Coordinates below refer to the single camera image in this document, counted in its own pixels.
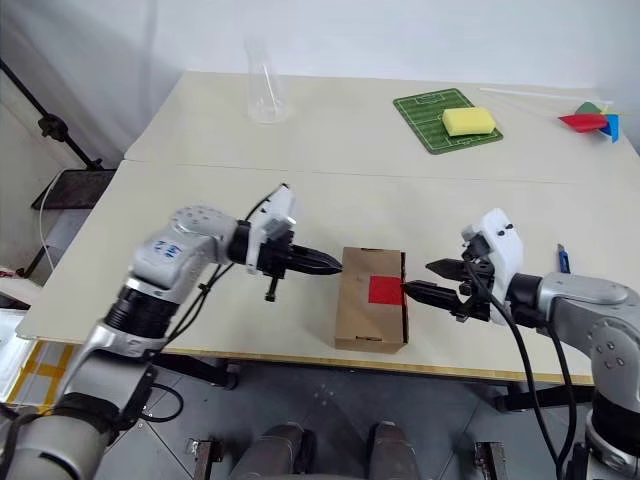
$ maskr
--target gray floor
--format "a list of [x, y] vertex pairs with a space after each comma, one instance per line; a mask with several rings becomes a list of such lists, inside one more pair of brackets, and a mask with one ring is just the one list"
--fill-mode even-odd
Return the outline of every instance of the gray floor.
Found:
[[[380, 420], [400, 425], [415, 447], [423, 479], [481, 479], [472, 464], [475, 441], [505, 445], [510, 478], [549, 479], [553, 467], [532, 413], [501, 414], [487, 399], [499, 387], [415, 376], [242, 365], [240, 384], [225, 391], [163, 370], [160, 383], [185, 399], [182, 415], [172, 422], [138, 422], [106, 454], [100, 480], [122, 478], [189, 479], [194, 457], [189, 438], [214, 436], [227, 443], [224, 462], [212, 478], [225, 478], [251, 440], [269, 427], [295, 421], [318, 437], [318, 473], [363, 476], [366, 440]], [[170, 395], [154, 395], [152, 415], [175, 408]], [[587, 407], [580, 407], [579, 425]], [[556, 443], [566, 431], [566, 412], [546, 412]]]

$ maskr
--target red square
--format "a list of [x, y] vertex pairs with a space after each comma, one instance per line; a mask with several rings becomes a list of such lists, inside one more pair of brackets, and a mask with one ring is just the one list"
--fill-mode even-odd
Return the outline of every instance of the red square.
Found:
[[402, 305], [402, 279], [400, 277], [369, 277], [369, 303]]

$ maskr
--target pen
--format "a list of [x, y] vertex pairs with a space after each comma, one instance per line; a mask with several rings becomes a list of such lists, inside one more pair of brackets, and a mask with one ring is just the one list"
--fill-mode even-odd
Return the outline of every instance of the pen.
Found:
[[571, 269], [569, 268], [569, 254], [560, 243], [558, 244], [558, 264], [560, 265], [560, 272], [571, 273]]

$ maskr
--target clear glass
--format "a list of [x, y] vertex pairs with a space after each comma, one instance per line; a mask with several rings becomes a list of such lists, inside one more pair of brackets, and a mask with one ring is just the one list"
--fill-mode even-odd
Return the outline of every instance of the clear glass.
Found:
[[249, 117], [256, 123], [282, 122], [289, 114], [287, 101], [264, 40], [247, 37], [244, 48], [249, 62]]

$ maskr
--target green mat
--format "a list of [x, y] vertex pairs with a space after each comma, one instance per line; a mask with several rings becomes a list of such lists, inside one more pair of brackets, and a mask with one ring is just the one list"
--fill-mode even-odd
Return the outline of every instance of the green mat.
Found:
[[393, 104], [426, 149], [434, 154], [453, 152], [503, 138], [497, 128], [488, 134], [449, 136], [442, 123], [442, 112], [447, 108], [474, 106], [457, 88], [396, 98]]

